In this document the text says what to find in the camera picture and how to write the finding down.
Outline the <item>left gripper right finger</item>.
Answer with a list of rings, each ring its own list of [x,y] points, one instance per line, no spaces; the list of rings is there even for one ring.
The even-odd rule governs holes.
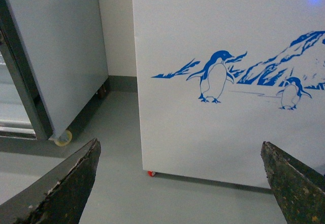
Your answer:
[[[286,222],[324,223],[324,176],[271,142],[263,142],[261,157]]]

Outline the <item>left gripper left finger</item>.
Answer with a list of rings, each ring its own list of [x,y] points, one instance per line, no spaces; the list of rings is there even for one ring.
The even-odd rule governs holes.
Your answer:
[[[94,138],[1,204],[1,223],[79,223],[101,155]]]

